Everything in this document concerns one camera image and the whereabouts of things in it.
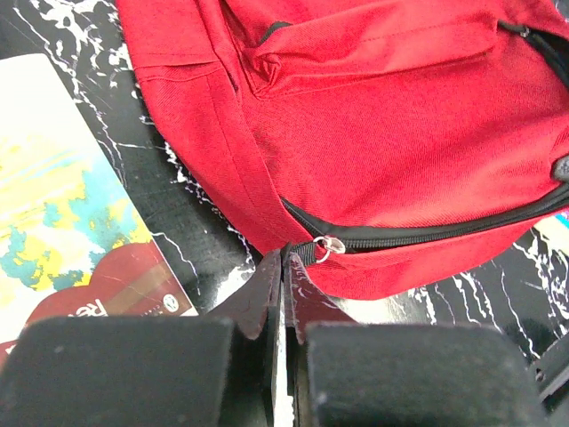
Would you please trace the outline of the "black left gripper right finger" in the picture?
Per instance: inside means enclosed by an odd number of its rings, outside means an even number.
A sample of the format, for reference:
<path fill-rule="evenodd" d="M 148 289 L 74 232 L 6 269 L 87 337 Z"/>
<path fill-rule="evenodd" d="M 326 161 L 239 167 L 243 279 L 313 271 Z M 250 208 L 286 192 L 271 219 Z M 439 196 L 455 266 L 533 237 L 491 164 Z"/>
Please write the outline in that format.
<path fill-rule="evenodd" d="M 288 244 L 282 249 L 282 296 L 287 327 L 294 331 L 296 342 L 306 341 L 307 327 L 313 323 L 355 323 L 311 280 L 307 267 L 316 262 L 316 245 Z"/>

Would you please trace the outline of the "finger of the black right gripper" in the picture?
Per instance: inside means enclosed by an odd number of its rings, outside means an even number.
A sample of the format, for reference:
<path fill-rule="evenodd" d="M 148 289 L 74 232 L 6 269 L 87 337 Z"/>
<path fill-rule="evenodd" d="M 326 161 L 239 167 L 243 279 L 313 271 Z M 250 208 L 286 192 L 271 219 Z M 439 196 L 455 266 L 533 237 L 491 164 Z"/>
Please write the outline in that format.
<path fill-rule="evenodd" d="M 551 177 L 555 181 L 569 182 L 569 155 L 565 155 L 554 162 Z"/>

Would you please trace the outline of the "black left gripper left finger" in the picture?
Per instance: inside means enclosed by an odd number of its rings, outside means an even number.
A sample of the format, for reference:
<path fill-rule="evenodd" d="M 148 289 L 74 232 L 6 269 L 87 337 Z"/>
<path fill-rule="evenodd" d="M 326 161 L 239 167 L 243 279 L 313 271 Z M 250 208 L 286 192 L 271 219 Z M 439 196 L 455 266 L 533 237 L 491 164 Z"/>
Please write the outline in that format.
<path fill-rule="evenodd" d="M 270 252 L 254 274 L 224 302 L 209 311 L 208 317 L 231 319 L 247 339 L 256 340 L 266 323 L 268 309 L 276 305 L 281 269 L 281 251 Z"/>

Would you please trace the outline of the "red student backpack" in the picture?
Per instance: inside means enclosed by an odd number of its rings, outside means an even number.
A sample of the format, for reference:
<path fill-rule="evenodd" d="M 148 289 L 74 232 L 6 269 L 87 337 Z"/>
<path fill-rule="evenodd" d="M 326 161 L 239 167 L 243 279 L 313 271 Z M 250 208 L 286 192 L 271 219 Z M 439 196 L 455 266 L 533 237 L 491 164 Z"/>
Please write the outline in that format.
<path fill-rule="evenodd" d="M 374 300 L 568 206 L 568 24 L 550 1 L 120 1 L 148 112 L 261 253 Z"/>

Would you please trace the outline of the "yellow paperback book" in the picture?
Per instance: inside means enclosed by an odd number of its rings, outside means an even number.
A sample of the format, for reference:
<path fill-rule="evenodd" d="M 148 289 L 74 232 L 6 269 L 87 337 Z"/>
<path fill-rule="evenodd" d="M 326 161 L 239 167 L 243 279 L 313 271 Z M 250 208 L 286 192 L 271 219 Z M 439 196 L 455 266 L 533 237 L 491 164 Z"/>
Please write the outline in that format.
<path fill-rule="evenodd" d="M 1 352 L 52 317 L 193 316 L 51 62 L 1 62 Z"/>

